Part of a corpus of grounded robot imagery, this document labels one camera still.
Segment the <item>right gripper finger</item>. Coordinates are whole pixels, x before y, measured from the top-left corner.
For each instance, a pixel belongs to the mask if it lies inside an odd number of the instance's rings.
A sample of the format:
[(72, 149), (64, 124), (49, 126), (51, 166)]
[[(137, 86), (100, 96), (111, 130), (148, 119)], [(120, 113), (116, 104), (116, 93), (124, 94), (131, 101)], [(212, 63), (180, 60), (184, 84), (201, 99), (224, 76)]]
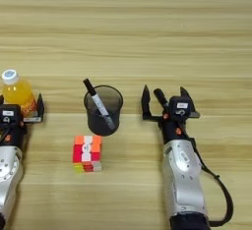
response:
[(183, 86), (180, 88), (180, 97), (181, 97), (181, 99), (179, 100), (180, 108), (189, 108), (191, 112), (196, 111), (192, 97)]
[(151, 115), (150, 106), (149, 106), (150, 100), (151, 100), (150, 91), (149, 91), (147, 86), (144, 86), (142, 99), (141, 99), (141, 101), (142, 101), (142, 111), (143, 111), (144, 116), (150, 116)]

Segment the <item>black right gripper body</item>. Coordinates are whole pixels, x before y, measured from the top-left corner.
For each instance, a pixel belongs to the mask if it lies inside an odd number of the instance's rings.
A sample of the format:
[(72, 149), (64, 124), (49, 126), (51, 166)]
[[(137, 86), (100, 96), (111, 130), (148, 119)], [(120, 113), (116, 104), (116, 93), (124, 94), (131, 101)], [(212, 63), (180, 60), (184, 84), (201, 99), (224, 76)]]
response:
[(181, 122), (172, 120), (169, 114), (164, 112), (161, 116), (153, 116), (151, 113), (144, 113), (143, 119), (157, 122), (158, 127), (162, 132), (163, 142), (167, 144), (173, 140), (190, 140), (190, 137), (186, 133), (186, 119)]

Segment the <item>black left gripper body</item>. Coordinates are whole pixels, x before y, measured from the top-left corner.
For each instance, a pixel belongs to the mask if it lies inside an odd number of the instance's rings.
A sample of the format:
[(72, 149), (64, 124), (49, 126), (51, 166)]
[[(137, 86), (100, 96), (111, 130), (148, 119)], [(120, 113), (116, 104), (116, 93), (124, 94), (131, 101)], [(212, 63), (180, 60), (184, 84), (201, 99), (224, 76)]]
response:
[(0, 120), (0, 146), (16, 146), (23, 148), (24, 136), (28, 132), (27, 124), (37, 124), (43, 121), (42, 117), (24, 118), (13, 120), (11, 117), (4, 117)]

